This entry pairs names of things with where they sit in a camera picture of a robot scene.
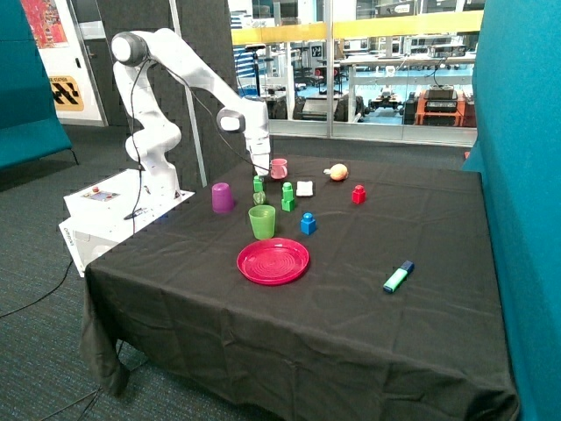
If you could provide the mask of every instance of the purple cup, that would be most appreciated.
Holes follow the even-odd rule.
[[[234,209],[234,198],[231,195],[230,185],[218,182],[212,186],[212,210],[215,213],[228,213]]]

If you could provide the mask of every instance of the teal partition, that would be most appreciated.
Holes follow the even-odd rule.
[[[2,1],[0,168],[72,147],[19,0]]]
[[[480,171],[522,420],[561,419],[561,2],[486,2]]]

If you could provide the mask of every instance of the red block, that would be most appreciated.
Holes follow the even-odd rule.
[[[364,203],[366,200],[366,190],[360,184],[352,191],[352,201],[356,204]]]

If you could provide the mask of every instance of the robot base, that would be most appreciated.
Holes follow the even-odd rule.
[[[154,200],[142,189],[133,223],[130,215],[138,198],[138,180],[138,171],[127,169],[64,197],[70,218],[59,228],[80,276],[90,262],[130,238],[133,231],[142,230],[194,195],[182,190],[179,197]]]

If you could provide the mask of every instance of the teal highlighter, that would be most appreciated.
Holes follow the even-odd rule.
[[[415,265],[413,264],[413,262],[406,260],[405,263],[403,263],[401,267],[397,269],[394,274],[391,275],[390,278],[386,281],[386,283],[384,284],[384,291],[386,291],[388,294],[393,294],[395,290],[398,289],[400,284],[405,280],[405,278],[407,278],[407,275],[413,272],[414,268]]]

